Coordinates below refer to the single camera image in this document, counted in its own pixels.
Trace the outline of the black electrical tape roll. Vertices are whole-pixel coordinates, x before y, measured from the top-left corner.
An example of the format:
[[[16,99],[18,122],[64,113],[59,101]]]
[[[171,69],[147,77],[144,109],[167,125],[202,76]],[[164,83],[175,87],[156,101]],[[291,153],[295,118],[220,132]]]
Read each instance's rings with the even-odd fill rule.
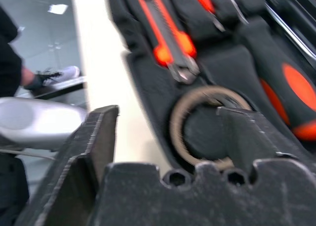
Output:
[[[189,153],[183,139],[182,129],[190,111],[205,102],[215,107],[226,106],[244,110],[252,109],[241,95],[221,86],[198,87],[183,95],[174,105],[170,115],[169,134],[176,152],[192,166],[207,160],[196,158]]]

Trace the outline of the white sneaker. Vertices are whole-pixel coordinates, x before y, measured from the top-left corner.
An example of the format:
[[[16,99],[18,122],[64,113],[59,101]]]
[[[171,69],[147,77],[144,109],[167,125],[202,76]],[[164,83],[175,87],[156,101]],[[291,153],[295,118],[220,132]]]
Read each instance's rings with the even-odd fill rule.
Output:
[[[80,76],[80,68],[77,66],[68,66],[61,70],[41,75],[42,85],[44,87],[76,79]]]

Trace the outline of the black orange utility knife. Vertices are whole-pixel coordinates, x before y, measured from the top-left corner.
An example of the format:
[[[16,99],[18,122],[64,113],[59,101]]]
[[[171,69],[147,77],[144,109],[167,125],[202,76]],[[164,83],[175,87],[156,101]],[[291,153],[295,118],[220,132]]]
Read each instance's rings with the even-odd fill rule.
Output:
[[[138,0],[158,42],[153,53],[166,66],[173,79],[190,85],[199,75],[196,48],[189,35],[179,29],[162,0]]]

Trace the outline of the orange voltage tester pen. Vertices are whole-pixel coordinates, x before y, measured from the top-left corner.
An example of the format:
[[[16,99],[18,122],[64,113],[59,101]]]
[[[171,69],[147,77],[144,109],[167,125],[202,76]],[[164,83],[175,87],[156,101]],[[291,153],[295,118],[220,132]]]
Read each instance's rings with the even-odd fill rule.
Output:
[[[215,27],[221,31],[224,32],[225,28],[224,26],[217,20],[215,16],[215,7],[213,6],[213,3],[211,0],[197,0],[201,6],[209,13]]]

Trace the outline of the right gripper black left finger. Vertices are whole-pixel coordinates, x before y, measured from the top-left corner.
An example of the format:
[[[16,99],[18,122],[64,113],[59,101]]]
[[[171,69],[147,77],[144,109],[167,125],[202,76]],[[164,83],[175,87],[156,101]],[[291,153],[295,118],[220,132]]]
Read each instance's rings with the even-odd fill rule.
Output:
[[[67,139],[14,226],[86,226],[113,161],[118,105],[90,112]]]

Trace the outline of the bystander's black trouser leg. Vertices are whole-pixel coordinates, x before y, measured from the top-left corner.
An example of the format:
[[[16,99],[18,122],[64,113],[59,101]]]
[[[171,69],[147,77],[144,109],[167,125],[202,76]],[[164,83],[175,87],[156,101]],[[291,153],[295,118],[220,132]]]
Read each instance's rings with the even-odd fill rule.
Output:
[[[0,97],[14,96],[22,82],[22,59],[10,43],[18,29],[0,6]]]

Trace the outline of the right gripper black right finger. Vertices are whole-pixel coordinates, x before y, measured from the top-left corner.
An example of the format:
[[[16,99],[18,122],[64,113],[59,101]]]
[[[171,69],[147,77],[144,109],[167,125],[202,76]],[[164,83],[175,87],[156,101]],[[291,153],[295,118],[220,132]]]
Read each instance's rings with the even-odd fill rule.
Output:
[[[293,181],[298,175],[296,145],[262,114],[222,107],[224,143],[233,167],[223,172],[228,182]]]

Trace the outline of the black orange screwdriver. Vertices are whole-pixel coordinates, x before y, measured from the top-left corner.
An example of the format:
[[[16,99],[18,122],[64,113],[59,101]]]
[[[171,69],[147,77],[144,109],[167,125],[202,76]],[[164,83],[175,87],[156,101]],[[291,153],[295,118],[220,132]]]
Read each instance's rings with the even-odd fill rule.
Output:
[[[237,2],[229,1],[241,21],[238,38],[252,54],[261,85],[273,107],[298,139],[316,141],[316,85],[278,47],[263,18],[247,20]]]
[[[265,0],[265,3],[270,16],[302,55],[316,65],[316,19],[292,0]]]

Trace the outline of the black tool case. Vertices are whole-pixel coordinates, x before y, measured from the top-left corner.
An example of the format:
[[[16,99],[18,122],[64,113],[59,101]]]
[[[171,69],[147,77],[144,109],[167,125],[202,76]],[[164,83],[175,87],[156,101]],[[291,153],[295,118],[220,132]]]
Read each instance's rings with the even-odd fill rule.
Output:
[[[136,90],[171,165],[188,172],[196,167],[183,160],[171,142],[169,124],[174,105],[195,88],[221,86],[241,95],[251,106],[250,111],[262,114],[294,142],[298,165],[316,176],[316,141],[298,139],[273,107],[261,85],[252,54],[238,38],[237,28],[241,21],[232,3],[229,0],[211,0],[215,16],[225,28],[221,32],[197,0],[162,1],[177,27],[189,35],[196,48],[195,62],[200,73],[190,85],[174,80],[169,69],[157,62],[153,49],[158,42],[138,0],[108,0],[113,21],[129,50],[125,58]],[[292,43],[286,41],[284,33],[276,29],[277,23],[268,13],[265,0],[235,1],[247,20],[261,17],[266,21],[278,47],[316,85],[313,67]],[[223,172],[234,165],[224,143],[224,127],[219,117],[222,107],[206,102],[195,107],[185,120],[182,134],[189,153],[207,160],[200,164],[208,163]]]

